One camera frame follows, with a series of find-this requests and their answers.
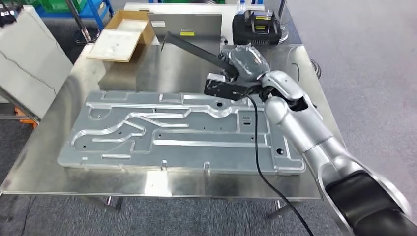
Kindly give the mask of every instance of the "cardboard box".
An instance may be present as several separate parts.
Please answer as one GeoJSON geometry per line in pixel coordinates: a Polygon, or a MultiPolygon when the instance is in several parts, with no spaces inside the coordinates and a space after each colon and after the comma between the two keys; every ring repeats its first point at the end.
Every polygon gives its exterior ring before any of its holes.
{"type": "Polygon", "coordinates": [[[108,22],[87,58],[124,63],[137,61],[154,36],[148,12],[119,10],[108,22]],[[109,54],[108,48],[115,51],[109,54]]]}
{"type": "Polygon", "coordinates": [[[148,24],[146,25],[141,34],[141,37],[139,38],[138,44],[151,44],[155,34],[153,33],[152,26],[149,24],[148,12],[118,10],[105,28],[116,30],[123,19],[148,21],[148,24]]]}

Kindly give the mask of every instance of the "black metal bar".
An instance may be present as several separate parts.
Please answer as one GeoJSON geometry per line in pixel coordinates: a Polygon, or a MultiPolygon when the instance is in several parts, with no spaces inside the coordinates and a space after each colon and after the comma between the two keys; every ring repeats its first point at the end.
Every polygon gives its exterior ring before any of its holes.
{"type": "Polygon", "coordinates": [[[284,14],[284,10],[286,7],[287,7],[287,0],[281,0],[281,3],[279,4],[279,9],[278,9],[279,22],[282,22],[282,16],[284,14]]]}
{"type": "Polygon", "coordinates": [[[91,42],[91,37],[89,35],[89,32],[86,26],[83,24],[83,21],[81,20],[80,15],[78,15],[78,12],[75,9],[74,3],[71,0],[65,0],[65,3],[67,4],[69,11],[71,12],[72,17],[74,17],[74,20],[77,23],[78,28],[83,34],[83,37],[85,38],[86,42],[87,43],[91,42]]]}
{"type": "Polygon", "coordinates": [[[165,35],[164,38],[164,42],[162,43],[162,49],[164,48],[164,44],[165,42],[168,43],[172,43],[174,45],[176,45],[179,48],[182,48],[184,50],[186,50],[187,52],[194,54],[196,56],[198,56],[201,59],[204,59],[222,69],[224,69],[228,75],[232,76],[232,77],[236,77],[238,75],[238,70],[236,70],[236,68],[234,68],[232,65],[228,64],[227,62],[220,60],[219,58],[217,58],[216,55],[201,49],[197,46],[195,46],[194,44],[191,44],[177,36],[172,35],[171,33],[167,32],[167,34],[165,35]]]}

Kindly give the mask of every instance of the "black device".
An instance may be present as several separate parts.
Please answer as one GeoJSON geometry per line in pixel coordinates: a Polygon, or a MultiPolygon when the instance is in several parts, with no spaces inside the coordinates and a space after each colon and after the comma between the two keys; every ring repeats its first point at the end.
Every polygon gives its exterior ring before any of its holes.
{"type": "Polygon", "coordinates": [[[17,14],[23,9],[21,4],[14,4],[7,6],[0,0],[0,27],[16,22],[17,14]]]}
{"type": "Polygon", "coordinates": [[[282,36],[279,19],[271,10],[236,15],[232,30],[235,45],[277,45],[282,36]]]}

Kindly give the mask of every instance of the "green crate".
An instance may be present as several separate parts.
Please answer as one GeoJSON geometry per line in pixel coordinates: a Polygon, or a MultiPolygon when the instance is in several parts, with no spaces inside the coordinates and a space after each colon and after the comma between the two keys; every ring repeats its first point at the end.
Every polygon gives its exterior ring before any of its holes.
{"type": "MultiPolygon", "coordinates": [[[[68,6],[65,0],[40,0],[42,6],[45,8],[46,12],[49,13],[61,13],[69,12],[68,6]]],[[[75,9],[80,12],[83,10],[84,6],[87,3],[87,0],[72,0],[74,3],[75,9]]]]}
{"type": "MultiPolygon", "coordinates": [[[[4,3],[10,3],[10,0],[5,0],[4,3]]],[[[33,7],[38,7],[40,5],[40,0],[14,0],[14,3],[23,4],[23,5],[32,5],[33,7]]]]}

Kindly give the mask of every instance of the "yellow label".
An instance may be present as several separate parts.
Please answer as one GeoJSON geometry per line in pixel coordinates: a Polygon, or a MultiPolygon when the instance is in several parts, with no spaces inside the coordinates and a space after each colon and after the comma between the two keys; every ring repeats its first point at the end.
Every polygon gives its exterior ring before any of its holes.
{"type": "Polygon", "coordinates": [[[271,20],[270,16],[256,16],[255,19],[257,20],[271,20]]]}
{"type": "Polygon", "coordinates": [[[194,36],[194,32],[181,32],[180,36],[194,36]]]}

